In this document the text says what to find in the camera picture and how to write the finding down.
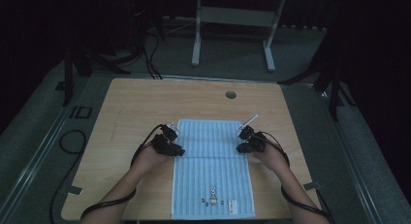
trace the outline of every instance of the gray carpet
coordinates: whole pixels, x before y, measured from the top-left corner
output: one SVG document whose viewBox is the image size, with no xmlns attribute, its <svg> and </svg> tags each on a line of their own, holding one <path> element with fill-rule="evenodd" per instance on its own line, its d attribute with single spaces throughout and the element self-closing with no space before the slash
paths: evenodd
<svg viewBox="0 0 411 224">
<path fill-rule="evenodd" d="M 194 34 L 192 28 L 187 28 L 167 35 L 166 42 L 160 43 L 153 61 L 161 74 L 169 78 L 184 76 L 224 80 L 285 80 L 306 69 L 324 36 L 323 32 L 317 30 L 279 29 L 271 47 L 277 71 L 270 73 L 266 70 L 261 41 L 258 40 L 261 38 L 259 33 L 246 39 L 205 32 L 200 66 L 192 67 L 190 63 Z M 153 38 L 147 41 L 148 52 L 152 51 L 154 43 Z M 130 77 L 148 77 L 142 60 L 125 65 L 124 69 L 133 72 Z M 63 70 L 60 65 L 50 71 L 20 115 L 0 137 L 2 205 L 58 116 L 64 116 L 64 123 L 58 128 L 56 140 L 73 129 L 80 129 L 89 136 L 110 81 L 115 77 L 117 75 L 105 69 L 96 70 L 90 79 L 76 77 L 77 84 L 83 82 L 85 88 L 77 90 L 72 106 L 62 108 L 63 93 L 55 91 L 54 87 L 58 81 L 63 80 Z M 315 79 L 316 75 L 302 82 L 312 83 Z M 353 152 L 355 166 L 378 211 L 380 221 L 375 223 L 411 223 L 411 209 L 400 193 L 358 109 L 347 105 L 339 107 L 340 121 L 334 123 L 326 111 L 328 99 L 309 86 L 285 86 L 284 95 L 313 180 L 322 185 L 321 192 L 336 223 L 374 222 L 369 221 L 364 211 L 366 204 L 359 196 L 359 188 L 350 171 L 350 162 L 344 158 L 347 154 L 344 147 Z M 67 113 L 71 113 L 73 106 L 91 107 L 93 112 L 88 119 L 70 118 Z M 76 135 L 65 139 L 63 144 L 72 150 L 81 147 L 81 141 Z M 75 155 L 66 154 L 59 148 L 58 141 L 51 143 L 30 187 L 26 193 L 22 191 L 24 196 L 16 204 L 10 223 L 48 223 L 48 208 L 54 191 L 75 159 Z M 61 219 L 60 210 L 73 176 L 74 173 L 69 175 L 57 194 L 53 206 L 55 223 L 67 223 Z"/>
</svg>

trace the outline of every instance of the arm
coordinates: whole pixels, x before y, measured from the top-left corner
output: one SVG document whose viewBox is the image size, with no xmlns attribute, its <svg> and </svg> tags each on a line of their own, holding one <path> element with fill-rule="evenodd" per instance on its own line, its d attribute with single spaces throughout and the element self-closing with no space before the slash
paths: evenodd
<svg viewBox="0 0 411 224">
<path fill-rule="evenodd" d="M 294 200 L 299 203 L 317 208 L 311 201 L 305 191 L 302 189 L 299 181 L 294 173 L 288 167 L 284 157 L 276 150 L 272 145 L 266 144 L 264 152 L 254 152 L 253 155 L 260 159 L 264 165 L 271 171 L 273 171 L 279 178 L 281 185 L 285 192 Z M 316 214 L 314 212 L 307 211 L 305 209 L 288 204 L 291 215 L 294 222 L 297 224 L 302 223 L 318 223 L 329 224 L 330 222 L 326 217 Z"/>
<path fill-rule="evenodd" d="M 136 158 L 136 161 L 130 170 L 100 202 L 127 197 L 133 192 L 144 175 L 168 159 L 169 156 L 158 154 L 151 145 L 145 148 Z M 91 211 L 83 217 L 80 223 L 119 223 L 127 204 L 128 203 L 126 202 L 116 206 L 99 208 Z"/>
</svg>

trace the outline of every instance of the dark background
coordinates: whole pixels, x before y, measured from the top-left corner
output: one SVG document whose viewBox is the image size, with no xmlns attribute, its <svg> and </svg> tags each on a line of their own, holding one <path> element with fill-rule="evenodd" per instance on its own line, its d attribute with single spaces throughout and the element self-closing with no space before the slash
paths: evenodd
<svg viewBox="0 0 411 224">
<path fill-rule="evenodd" d="M 196 0 L 158 1 L 164 16 L 195 16 Z M 139 27 L 130 0 L 0 2 L 0 132 L 63 59 L 68 33 L 107 54 L 143 37 L 130 34 Z M 273 8 L 265 0 L 225 5 Z M 343 60 L 342 78 L 410 201 L 411 0 L 287 0 L 280 23 L 329 29 Z"/>
</svg>

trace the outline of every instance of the small hole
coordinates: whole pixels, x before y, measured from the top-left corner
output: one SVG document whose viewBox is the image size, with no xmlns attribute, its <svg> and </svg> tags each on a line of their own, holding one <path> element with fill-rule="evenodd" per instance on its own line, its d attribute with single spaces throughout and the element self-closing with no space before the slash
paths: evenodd
<svg viewBox="0 0 411 224">
<path fill-rule="evenodd" d="M 234 91 L 227 91 L 226 92 L 226 97 L 229 98 L 229 99 L 235 99 L 237 97 L 237 95 Z"/>
</svg>

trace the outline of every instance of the blue towel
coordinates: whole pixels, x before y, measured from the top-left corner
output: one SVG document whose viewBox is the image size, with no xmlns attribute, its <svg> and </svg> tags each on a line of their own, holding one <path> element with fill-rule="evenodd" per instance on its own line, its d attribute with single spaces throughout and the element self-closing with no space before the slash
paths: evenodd
<svg viewBox="0 0 411 224">
<path fill-rule="evenodd" d="M 247 156 L 236 150 L 239 121 L 180 119 L 174 161 L 172 219 L 255 216 Z"/>
</svg>

